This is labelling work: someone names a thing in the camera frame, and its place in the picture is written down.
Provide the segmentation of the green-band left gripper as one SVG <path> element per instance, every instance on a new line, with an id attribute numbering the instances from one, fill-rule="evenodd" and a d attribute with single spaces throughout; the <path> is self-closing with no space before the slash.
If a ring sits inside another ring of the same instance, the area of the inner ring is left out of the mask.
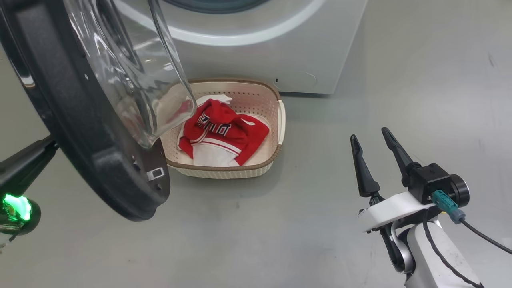
<path id="1" fill-rule="evenodd" d="M 9 236 L 31 233 L 41 219 L 40 206 L 22 196 L 59 149 L 49 135 L 0 163 L 0 232 Z"/>

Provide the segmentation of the white-band right gripper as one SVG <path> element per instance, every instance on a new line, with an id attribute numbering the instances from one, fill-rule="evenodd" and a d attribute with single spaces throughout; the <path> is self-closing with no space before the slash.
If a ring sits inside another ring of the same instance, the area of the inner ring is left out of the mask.
<path id="1" fill-rule="evenodd" d="M 410 173 L 420 164 L 414 162 L 406 150 L 394 137 L 390 129 L 382 127 L 382 135 L 389 150 L 392 151 L 402 175 L 402 185 L 411 184 Z M 371 198 L 379 194 L 380 186 L 376 182 L 363 158 L 363 149 L 355 134 L 350 137 L 356 181 L 360 197 Z M 423 211 L 428 211 L 428 218 L 434 220 L 441 210 L 432 202 L 421 204 L 410 192 L 391 196 L 389 199 L 372 205 L 358 214 L 358 227 L 363 233 L 377 231 L 379 228 L 395 221 L 402 221 L 402 226 L 418 224 Z"/>

